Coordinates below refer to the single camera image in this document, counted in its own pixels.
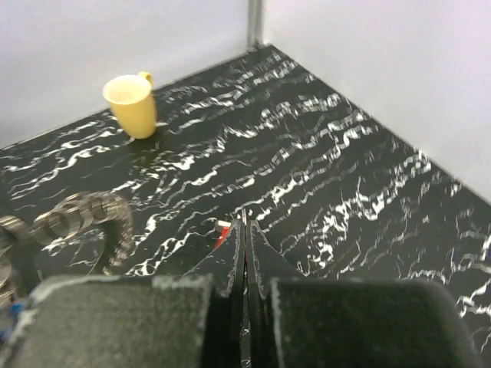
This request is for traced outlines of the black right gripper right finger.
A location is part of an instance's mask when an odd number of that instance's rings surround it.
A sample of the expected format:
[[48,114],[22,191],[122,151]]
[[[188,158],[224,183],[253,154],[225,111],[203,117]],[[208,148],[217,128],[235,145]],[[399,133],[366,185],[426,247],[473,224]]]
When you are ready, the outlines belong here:
[[245,227],[253,367],[297,367],[305,306],[298,288],[305,277],[270,245],[256,220]]

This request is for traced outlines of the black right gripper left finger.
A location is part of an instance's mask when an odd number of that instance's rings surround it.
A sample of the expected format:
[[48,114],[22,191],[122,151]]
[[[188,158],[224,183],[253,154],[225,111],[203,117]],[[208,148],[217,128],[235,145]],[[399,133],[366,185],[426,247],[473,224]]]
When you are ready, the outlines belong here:
[[222,243],[188,275],[210,275],[213,291],[206,318],[202,367],[240,367],[244,287],[244,224],[231,222]]

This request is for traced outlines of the red plastic key tag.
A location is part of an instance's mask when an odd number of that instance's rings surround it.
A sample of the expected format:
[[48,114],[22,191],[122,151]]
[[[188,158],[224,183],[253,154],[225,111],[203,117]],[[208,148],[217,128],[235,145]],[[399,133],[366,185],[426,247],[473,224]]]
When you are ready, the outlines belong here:
[[231,226],[230,222],[224,220],[215,221],[215,230],[219,233],[219,237],[214,245],[214,248],[218,248],[222,244],[224,238],[228,233],[230,226]]

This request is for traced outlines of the blue plastic key tag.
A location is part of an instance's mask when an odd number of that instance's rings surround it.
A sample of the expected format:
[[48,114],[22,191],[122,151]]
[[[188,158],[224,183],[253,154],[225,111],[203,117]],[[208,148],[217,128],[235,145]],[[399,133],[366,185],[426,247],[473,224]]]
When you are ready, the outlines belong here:
[[1,307],[1,346],[5,345],[16,328],[20,313],[25,308],[24,301],[15,301],[5,307]]

